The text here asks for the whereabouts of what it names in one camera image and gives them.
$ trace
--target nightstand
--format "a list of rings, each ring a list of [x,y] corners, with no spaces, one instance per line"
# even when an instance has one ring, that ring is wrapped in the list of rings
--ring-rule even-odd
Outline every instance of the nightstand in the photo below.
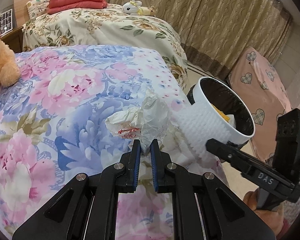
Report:
[[[9,46],[14,53],[22,52],[22,42],[23,42],[23,32],[22,28],[17,28],[12,30],[12,32],[7,33],[1,37],[1,40]]]

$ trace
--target curtain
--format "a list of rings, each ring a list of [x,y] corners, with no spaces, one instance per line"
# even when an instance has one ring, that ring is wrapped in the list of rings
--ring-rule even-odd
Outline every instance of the curtain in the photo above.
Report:
[[[107,0],[124,4],[128,0]],[[141,0],[154,6],[181,37],[188,60],[225,78],[241,52],[253,47],[274,64],[292,18],[277,0]]]

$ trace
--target hand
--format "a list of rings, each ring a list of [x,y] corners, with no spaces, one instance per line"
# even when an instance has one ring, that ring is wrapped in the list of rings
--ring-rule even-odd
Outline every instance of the hand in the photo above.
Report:
[[[249,191],[245,194],[243,202],[251,208],[277,236],[283,227],[283,203],[276,212],[269,210],[257,210],[257,191]]]

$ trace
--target white plush rabbit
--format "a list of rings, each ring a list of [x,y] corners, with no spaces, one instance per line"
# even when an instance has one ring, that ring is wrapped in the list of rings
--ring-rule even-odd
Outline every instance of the white plush rabbit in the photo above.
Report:
[[[152,7],[141,7],[141,1],[130,0],[122,6],[122,11],[131,15],[154,16],[155,9]]]

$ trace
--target silver bolt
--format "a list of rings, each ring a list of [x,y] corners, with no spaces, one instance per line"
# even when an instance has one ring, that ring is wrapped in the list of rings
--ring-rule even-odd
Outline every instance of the silver bolt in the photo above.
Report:
[[[206,179],[214,179],[214,174],[212,172],[206,172],[204,176]]]
[[[169,163],[169,164],[167,165],[167,168],[168,168],[169,170],[174,170],[176,167],[177,167],[177,165],[176,165],[175,163]]]
[[[86,174],[80,173],[80,174],[78,174],[78,175],[76,176],[76,179],[77,179],[77,180],[85,180],[86,177],[87,177]]]
[[[116,163],[115,165],[113,165],[113,167],[116,169],[116,170],[121,170],[123,168],[123,164],[122,163]]]

